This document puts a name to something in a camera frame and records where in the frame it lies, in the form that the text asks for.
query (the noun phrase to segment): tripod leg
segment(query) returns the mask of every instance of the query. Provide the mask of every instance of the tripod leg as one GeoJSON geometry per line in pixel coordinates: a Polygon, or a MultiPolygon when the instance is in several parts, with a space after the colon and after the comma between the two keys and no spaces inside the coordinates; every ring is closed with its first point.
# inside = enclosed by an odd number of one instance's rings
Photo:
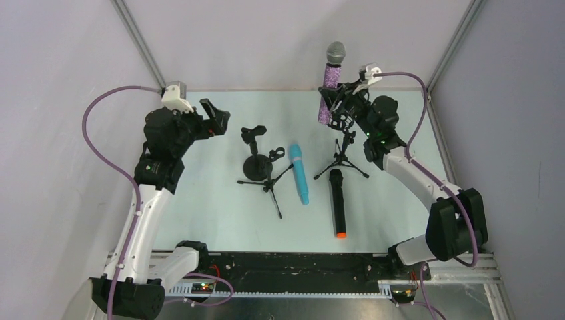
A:
{"type": "Polygon", "coordinates": [[[326,167],[326,169],[324,169],[322,172],[318,173],[315,177],[314,180],[318,180],[318,178],[324,174],[324,172],[328,171],[331,167],[335,167],[337,165],[337,160],[332,162],[331,165],[329,165],[328,167],[326,167]]]}
{"type": "Polygon", "coordinates": [[[271,195],[273,195],[273,200],[275,201],[275,207],[277,207],[277,213],[279,213],[279,219],[282,219],[283,214],[281,213],[281,210],[279,209],[279,204],[277,203],[277,198],[275,197],[275,192],[273,191],[273,189],[271,189],[271,195]]]}
{"type": "Polygon", "coordinates": [[[353,163],[351,163],[349,160],[345,160],[344,162],[348,163],[349,165],[347,165],[346,167],[351,167],[353,169],[356,169],[357,171],[359,171],[363,177],[366,177],[367,179],[369,178],[369,175],[366,174],[365,172],[363,172],[363,170],[359,169],[356,165],[354,165],[353,163]]]}
{"type": "Polygon", "coordinates": [[[263,185],[262,182],[251,182],[251,181],[241,181],[241,180],[238,180],[237,183],[239,183],[240,185],[263,185]]]}
{"type": "Polygon", "coordinates": [[[286,168],[286,170],[284,170],[280,175],[278,175],[276,178],[273,179],[273,184],[275,184],[288,170],[294,168],[294,163],[291,163],[290,166],[288,168],[286,168]]]}

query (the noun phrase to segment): black tripod stand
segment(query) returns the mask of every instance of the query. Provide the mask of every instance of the black tripod stand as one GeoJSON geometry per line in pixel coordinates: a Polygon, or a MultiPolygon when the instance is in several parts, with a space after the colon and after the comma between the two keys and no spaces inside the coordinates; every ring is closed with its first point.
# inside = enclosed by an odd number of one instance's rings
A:
{"type": "Polygon", "coordinates": [[[284,148],[278,147],[275,150],[269,151],[269,156],[260,155],[257,150],[257,142],[255,137],[258,135],[264,135],[267,129],[258,125],[253,129],[241,128],[241,138],[245,144],[249,145],[251,148],[251,156],[245,160],[243,163],[243,174],[247,179],[251,181],[238,180],[237,183],[240,185],[262,185],[264,192],[271,192],[273,196],[273,201],[275,202],[275,207],[277,208],[277,213],[279,214],[279,219],[283,218],[283,214],[279,209],[279,204],[277,203],[277,198],[275,197],[275,190],[273,187],[275,183],[290,169],[294,167],[294,164],[290,164],[280,175],[276,178],[271,178],[271,173],[273,172],[273,162],[284,157],[284,148]]]}
{"type": "Polygon", "coordinates": [[[336,153],[334,154],[334,158],[335,158],[334,162],[332,162],[332,163],[331,163],[326,169],[324,169],[322,172],[320,172],[319,174],[317,174],[317,175],[314,177],[314,180],[317,180],[321,175],[324,174],[324,172],[328,171],[328,169],[330,169],[331,167],[338,167],[338,166],[341,166],[341,167],[350,167],[350,168],[356,169],[357,171],[359,171],[359,172],[363,175],[363,177],[369,178],[369,175],[368,175],[368,174],[366,174],[366,173],[363,172],[361,169],[359,169],[356,165],[354,165],[353,163],[351,163],[351,161],[349,161],[349,159],[348,159],[347,156],[345,155],[345,151],[347,150],[347,147],[348,147],[349,145],[352,145],[352,144],[355,142],[355,140],[354,140],[355,135],[356,135],[355,131],[353,131],[353,132],[351,133],[351,132],[349,132],[349,131],[347,131],[347,130],[344,130],[343,133],[344,133],[344,136],[343,136],[343,142],[342,142],[341,147],[339,146],[339,139],[336,139],[336,146],[337,146],[338,152],[336,152],[336,153]]]}

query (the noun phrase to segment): microphone head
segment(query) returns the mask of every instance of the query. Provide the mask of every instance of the microphone head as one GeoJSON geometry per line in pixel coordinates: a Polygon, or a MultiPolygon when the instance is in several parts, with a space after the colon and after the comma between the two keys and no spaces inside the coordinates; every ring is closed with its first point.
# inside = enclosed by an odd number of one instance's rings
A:
{"type": "Polygon", "coordinates": [[[326,51],[328,63],[340,65],[345,59],[345,46],[339,41],[332,42],[326,51]]]}

